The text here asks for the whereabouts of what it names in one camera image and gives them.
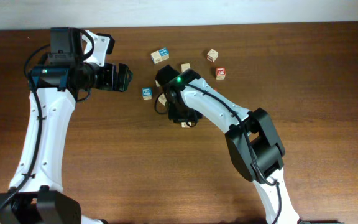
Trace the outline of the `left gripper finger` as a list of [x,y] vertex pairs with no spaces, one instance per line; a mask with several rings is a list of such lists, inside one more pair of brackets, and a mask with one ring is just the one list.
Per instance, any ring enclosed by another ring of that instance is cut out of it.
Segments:
[[133,73],[130,71],[129,67],[126,64],[119,64],[119,73],[120,78],[133,78]]
[[117,81],[117,85],[116,85],[116,91],[119,92],[125,92],[128,89],[128,86],[131,82],[131,79],[127,79],[126,77],[119,79]]

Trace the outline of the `wooden block yellow side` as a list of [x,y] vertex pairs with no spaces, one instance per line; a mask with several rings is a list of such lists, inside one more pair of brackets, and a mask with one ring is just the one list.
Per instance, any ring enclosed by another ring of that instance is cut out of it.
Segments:
[[189,127],[190,127],[189,125],[187,125],[186,122],[182,122],[182,123],[181,123],[181,126],[182,126],[183,128],[189,128]]

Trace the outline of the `wooden block red A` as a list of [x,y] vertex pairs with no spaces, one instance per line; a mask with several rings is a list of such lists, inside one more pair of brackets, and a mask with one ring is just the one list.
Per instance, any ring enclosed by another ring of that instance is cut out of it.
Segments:
[[190,69],[190,64],[189,63],[181,64],[181,72],[185,72],[188,69]]

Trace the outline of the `red E wooden block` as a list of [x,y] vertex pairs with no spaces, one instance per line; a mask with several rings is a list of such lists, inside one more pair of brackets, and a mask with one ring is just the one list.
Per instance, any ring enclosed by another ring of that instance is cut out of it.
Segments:
[[225,68],[216,68],[216,79],[224,80],[226,77],[226,69]]

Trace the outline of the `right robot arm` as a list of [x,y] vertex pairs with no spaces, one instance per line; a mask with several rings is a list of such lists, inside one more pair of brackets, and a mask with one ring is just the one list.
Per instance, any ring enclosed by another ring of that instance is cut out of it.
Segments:
[[257,189],[267,223],[301,222],[284,182],[285,148],[265,110],[251,111],[231,102],[192,69],[180,73],[167,65],[155,79],[170,120],[194,127],[207,118],[223,132],[231,162]]

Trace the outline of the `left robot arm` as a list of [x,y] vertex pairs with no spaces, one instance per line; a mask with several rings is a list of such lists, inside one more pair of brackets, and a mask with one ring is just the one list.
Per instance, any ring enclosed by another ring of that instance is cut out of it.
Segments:
[[123,63],[106,62],[115,41],[109,34],[56,27],[50,42],[24,65],[30,116],[17,170],[0,193],[0,223],[93,223],[80,204],[63,193],[62,162],[70,118],[81,91],[124,92],[133,74]]

